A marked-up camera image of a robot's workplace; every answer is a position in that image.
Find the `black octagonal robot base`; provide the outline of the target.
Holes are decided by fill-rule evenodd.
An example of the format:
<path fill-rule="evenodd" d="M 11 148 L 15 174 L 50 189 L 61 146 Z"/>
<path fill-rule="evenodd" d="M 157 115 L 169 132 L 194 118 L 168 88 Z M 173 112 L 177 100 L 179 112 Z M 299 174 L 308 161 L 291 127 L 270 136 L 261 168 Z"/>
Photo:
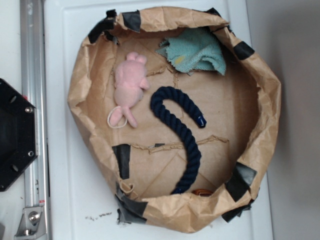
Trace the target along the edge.
<path fill-rule="evenodd" d="M 37 157 L 35 107 L 0 80 L 0 191 L 7 191 Z"/>

